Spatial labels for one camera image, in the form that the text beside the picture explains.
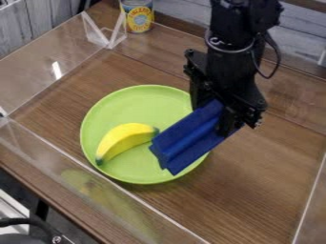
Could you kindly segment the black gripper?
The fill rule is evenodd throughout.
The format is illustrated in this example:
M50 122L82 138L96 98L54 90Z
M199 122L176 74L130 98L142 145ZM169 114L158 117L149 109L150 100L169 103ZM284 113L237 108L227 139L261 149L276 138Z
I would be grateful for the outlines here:
M192 110L216 99L224 106L215 126L216 134L228 137L244 124L255 128L267 102L255 82L257 57L240 53L184 52L182 72L189 77Z

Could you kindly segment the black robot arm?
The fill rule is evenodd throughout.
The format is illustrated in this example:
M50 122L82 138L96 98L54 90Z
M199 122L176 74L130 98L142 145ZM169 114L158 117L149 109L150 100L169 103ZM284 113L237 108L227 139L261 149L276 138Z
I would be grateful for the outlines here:
M207 51L184 52L182 72L189 77L190 105L196 109L212 99L221 103L213 129L225 137L247 125L260 124L267 102L255 77L265 46L276 48L268 30L279 24L284 10L279 0L209 0L211 19L204 32Z

